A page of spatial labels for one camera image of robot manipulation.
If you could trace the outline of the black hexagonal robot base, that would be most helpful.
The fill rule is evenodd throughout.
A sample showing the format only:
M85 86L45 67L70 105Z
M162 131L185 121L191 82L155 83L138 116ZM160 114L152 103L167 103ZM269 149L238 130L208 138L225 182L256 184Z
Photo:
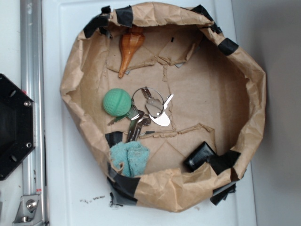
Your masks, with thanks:
M34 149L34 102L5 75L0 75L0 179Z

